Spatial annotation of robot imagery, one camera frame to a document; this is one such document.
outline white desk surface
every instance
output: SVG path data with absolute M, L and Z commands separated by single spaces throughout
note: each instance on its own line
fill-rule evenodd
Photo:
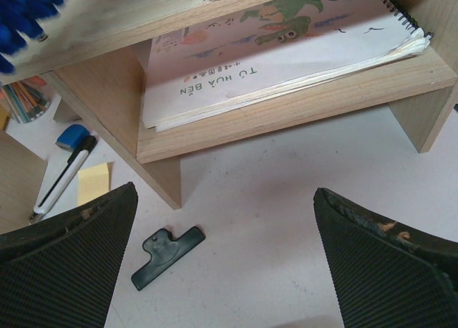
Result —
M 68 125 L 52 120 L 55 104 L 8 129 L 49 160 L 46 187 L 68 158 L 54 145 Z M 113 162 L 112 188 L 131 180 L 140 197 L 106 327 L 342 327 L 313 214 L 317 187 L 458 241 L 456 112 L 423 155 L 380 107 L 188 156 L 178 211 L 103 141 L 83 168 L 102 162 Z M 76 200 L 74 179 L 51 215 Z M 142 242 L 164 226 L 180 236 L 196 224 L 207 239 L 138 292 L 130 277 L 149 259 Z

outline black clip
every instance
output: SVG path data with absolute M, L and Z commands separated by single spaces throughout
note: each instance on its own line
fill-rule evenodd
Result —
M 151 255 L 151 260 L 132 275 L 132 283 L 140 291 L 203 240 L 205 235 L 197 226 L 176 240 L 165 228 L 156 231 L 143 242 L 143 250 Z

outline stack of paper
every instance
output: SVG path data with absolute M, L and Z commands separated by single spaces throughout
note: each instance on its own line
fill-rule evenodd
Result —
M 389 0 L 275 0 L 152 40 L 142 120 L 157 131 L 422 53 Z

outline blue duster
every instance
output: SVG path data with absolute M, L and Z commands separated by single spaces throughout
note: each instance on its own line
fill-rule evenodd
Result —
M 64 0 L 0 0 L 0 73 L 11 74 L 13 65 L 1 54 L 13 55 L 27 46 L 21 34 L 45 40 L 46 33 L 36 22 L 59 14 Z

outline yellow sticky note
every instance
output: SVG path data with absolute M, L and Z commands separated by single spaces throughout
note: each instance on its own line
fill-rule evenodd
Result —
M 78 172 L 78 206 L 109 191 L 108 164 L 103 163 Z

